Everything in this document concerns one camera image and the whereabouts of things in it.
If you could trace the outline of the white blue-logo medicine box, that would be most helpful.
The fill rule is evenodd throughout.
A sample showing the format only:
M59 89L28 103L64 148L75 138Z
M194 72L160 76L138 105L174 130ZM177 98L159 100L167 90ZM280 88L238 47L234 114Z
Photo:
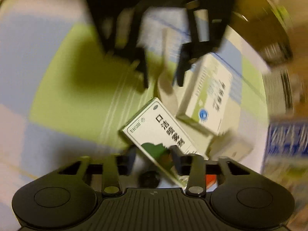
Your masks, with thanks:
M201 132L218 135L233 75L213 55L196 65L177 112L177 118Z

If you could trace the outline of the blue milk carton box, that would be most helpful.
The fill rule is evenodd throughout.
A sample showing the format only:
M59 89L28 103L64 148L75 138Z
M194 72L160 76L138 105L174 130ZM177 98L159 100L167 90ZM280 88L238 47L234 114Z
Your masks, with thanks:
M269 124L262 173L271 175L307 167L307 119Z

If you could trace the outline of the white green medicine box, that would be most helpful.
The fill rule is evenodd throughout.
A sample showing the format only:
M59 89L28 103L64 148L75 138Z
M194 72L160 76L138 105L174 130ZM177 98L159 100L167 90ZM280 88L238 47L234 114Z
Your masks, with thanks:
M121 132L152 162L138 177L140 187L158 187L162 176L179 187L186 187L188 177L177 173L171 147L175 146L184 155L200 155L200 152L158 98L152 99L137 112Z

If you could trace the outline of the checkered tablecloth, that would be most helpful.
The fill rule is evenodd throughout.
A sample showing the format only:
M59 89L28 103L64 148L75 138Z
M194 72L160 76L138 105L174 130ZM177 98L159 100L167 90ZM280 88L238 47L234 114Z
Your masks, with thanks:
M1 14L1 230L18 230L14 193L78 157L129 146L122 126L156 94L162 33L173 32L169 74L189 40L183 9L150 9L140 35L149 87L127 60L104 54L86 8L29 6Z

